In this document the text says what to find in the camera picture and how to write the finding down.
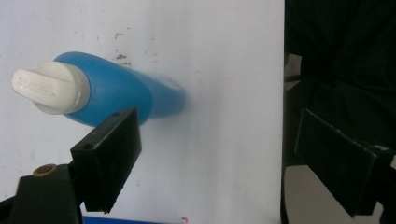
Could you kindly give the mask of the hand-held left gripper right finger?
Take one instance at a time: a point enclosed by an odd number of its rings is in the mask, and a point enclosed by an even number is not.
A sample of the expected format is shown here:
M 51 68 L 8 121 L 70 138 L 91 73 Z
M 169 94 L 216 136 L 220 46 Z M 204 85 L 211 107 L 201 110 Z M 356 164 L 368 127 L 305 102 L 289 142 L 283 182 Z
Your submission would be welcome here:
M 294 151 L 350 216 L 369 216 L 377 203 L 393 216 L 391 148 L 305 109 Z

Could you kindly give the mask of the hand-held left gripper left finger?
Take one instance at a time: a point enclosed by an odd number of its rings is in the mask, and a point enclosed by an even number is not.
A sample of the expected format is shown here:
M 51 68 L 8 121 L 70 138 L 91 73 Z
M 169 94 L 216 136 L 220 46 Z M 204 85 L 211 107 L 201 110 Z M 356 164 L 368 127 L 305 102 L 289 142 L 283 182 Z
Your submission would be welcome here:
M 110 115 L 71 148 L 88 212 L 111 211 L 141 151 L 133 108 Z

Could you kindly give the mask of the blue flat object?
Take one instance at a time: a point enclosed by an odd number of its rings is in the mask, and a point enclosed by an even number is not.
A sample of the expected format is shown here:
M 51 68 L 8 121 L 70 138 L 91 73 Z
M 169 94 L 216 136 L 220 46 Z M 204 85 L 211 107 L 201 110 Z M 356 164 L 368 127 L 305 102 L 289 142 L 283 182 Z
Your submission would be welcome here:
M 135 221 L 118 218 L 83 217 L 84 224 L 167 224 L 147 221 Z

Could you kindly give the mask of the blue bottle with white cap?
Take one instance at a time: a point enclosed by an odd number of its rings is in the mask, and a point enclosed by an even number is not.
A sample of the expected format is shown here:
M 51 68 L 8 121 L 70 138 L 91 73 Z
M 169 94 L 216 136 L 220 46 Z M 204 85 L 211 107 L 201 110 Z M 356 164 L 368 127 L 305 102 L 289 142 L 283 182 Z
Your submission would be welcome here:
M 138 121 L 174 116 L 185 93 L 166 77 L 151 77 L 103 58 L 66 52 L 33 70 L 19 69 L 13 90 L 42 112 L 96 126 L 111 114 L 135 108 Z

